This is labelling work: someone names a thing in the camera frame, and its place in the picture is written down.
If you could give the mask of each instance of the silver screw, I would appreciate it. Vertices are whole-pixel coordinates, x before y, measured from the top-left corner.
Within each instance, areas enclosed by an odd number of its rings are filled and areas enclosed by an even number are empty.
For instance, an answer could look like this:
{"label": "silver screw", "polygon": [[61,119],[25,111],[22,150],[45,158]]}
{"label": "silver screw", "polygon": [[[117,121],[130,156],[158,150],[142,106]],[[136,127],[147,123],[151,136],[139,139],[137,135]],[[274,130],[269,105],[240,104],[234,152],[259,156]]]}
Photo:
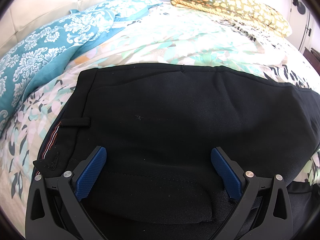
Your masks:
{"label": "silver screw", "polygon": [[71,174],[72,174],[71,171],[66,171],[65,173],[63,173],[63,177],[69,178],[71,176]]}
{"label": "silver screw", "polygon": [[35,176],[36,181],[41,180],[41,178],[42,178],[41,174],[38,174],[37,176]]}
{"label": "silver screw", "polygon": [[252,178],[254,176],[253,172],[252,171],[246,171],[245,172],[245,175],[249,178]]}
{"label": "silver screw", "polygon": [[282,178],[282,176],[281,176],[280,174],[277,174],[277,175],[276,175],[276,179],[277,179],[277,180],[282,180],[283,178]]}

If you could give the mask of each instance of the brown dresser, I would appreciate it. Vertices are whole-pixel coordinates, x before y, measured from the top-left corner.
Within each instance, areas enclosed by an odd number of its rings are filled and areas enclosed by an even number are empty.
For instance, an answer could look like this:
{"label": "brown dresser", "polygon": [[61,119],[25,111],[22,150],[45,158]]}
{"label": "brown dresser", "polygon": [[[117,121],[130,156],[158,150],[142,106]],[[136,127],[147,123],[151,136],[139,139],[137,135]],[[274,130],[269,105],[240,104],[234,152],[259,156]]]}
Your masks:
{"label": "brown dresser", "polygon": [[320,75],[320,61],[307,48],[304,49],[303,55]]}

